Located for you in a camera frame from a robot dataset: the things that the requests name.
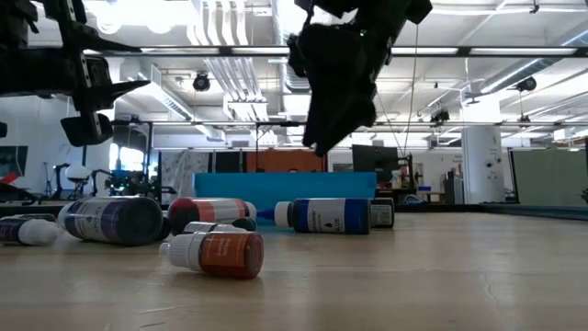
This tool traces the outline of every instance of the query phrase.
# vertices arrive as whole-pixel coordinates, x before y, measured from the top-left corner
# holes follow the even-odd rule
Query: wooden table surface
[[[158,246],[0,247],[0,330],[586,330],[588,224],[400,214],[370,236],[267,230],[256,280]]]

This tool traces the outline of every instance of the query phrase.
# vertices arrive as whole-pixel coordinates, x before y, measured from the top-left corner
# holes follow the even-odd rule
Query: ceiling
[[[493,1],[493,0],[434,0],[434,12],[418,27],[418,45],[438,46],[560,46],[563,42],[588,30],[587,5],[584,0],[538,0],[540,9],[530,14],[533,2]],[[187,36],[187,25],[193,24],[193,3],[199,1],[162,1],[162,0],[119,0],[126,3],[124,10],[117,7],[117,14],[106,1],[86,0],[90,26],[96,22],[116,21],[121,26],[115,33],[102,34],[109,40],[142,47],[149,46],[188,46],[192,43]],[[293,0],[253,0],[244,2],[244,36],[251,45],[267,46],[280,44],[278,27],[282,34],[296,32],[301,27],[305,14],[292,5]],[[202,24],[206,27],[210,18],[212,4],[217,8],[217,32],[221,44],[227,44],[222,37],[222,1],[204,1],[202,5]],[[231,35],[237,42],[238,6],[234,1],[227,1],[230,8]],[[284,16],[276,13],[288,13]],[[333,17],[320,16],[321,21],[335,22]],[[169,26],[166,33],[152,32],[149,25],[158,22]],[[59,30],[54,22],[42,19],[41,33],[30,36],[33,45],[58,45]],[[415,45],[417,27],[407,23],[396,45]],[[511,73],[529,63],[531,60],[520,59],[427,59],[396,58],[384,67],[378,79],[379,95],[374,102],[379,112],[379,119],[385,120],[384,112],[393,120],[407,121],[428,116],[438,107],[448,108],[452,120],[459,120],[461,103],[459,98],[451,97],[451,89],[461,89],[469,82],[484,82]],[[281,66],[283,59],[253,58],[256,82],[265,103],[261,105],[262,113],[276,119],[303,119],[310,101],[307,94],[293,94],[282,85]],[[209,71],[207,59],[202,58],[148,58],[128,59],[121,65],[121,72],[129,68],[139,70],[150,78],[151,67],[155,66],[162,73],[161,84],[169,95],[189,108],[197,120],[250,120],[241,112],[231,112],[227,104],[227,93],[213,73],[209,73],[211,87],[207,92],[196,92],[192,82],[197,72]],[[238,72],[235,63],[229,62],[240,84],[246,85],[243,75]],[[582,119],[588,115],[588,98],[582,93],[588,91],[588,67],[586,59],[567,59],[547,67],[533,76],[537,79],[537,89],[524,92],[502,90],[496,93],[500,100],[501,115],[504,120],[515,120],[521,112],[538,114],[533,120]],[[558,107],[564,100],[573,100],[569,106]],[[117,103],[117,114],[134,114],[143,120],[181,120],[174,112],[164,106],[150,88],[142,88],[121,98]],[[262,120],[266,114],[257,115]],[[517,132],[518,129],[504,129]],[[554,128],[545,127],[534,130],[538,137],[549,136]],[[430,131],[429,129],[412,129],[412,131]],[[166,128],[167,134],[198,134],[186,128]],[[286,135],[286,130],[274,130],[276,135]],[[288,142],[288,137],[278,139]]]

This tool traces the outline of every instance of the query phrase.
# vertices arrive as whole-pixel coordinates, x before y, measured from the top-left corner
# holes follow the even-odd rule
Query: white wall
[[[44,100],[39,97],[5,97],[0,99],[0,120],[8,124],[8,135],[0,139],[0,146],[28,146],[25,175],[15,181],[20,188],[30,192],[42,193],[46,188],[45,165],[49,178],[53,166],[62,163],[81,164],[82,148],[70,145],[63,132],[60,120],[77,116],[74,106],[60,99]],[[86,166],[90,169],[108,169],[108,153],[104,154],[102,145],[90,146],[87,151]],[[62,186],[72,188],[63,175]]]
[[[432,191],[442,190],[442,176],[463,162],[461,150],[413,150],[413,162],[423,164],[423,185],[430,186]],[[333,164],[351,164],[351,151],[332,151],[329,153],[329,171],[333,171]],[[513,188],[511,171],[507,153],[503,153],[504,187]]]

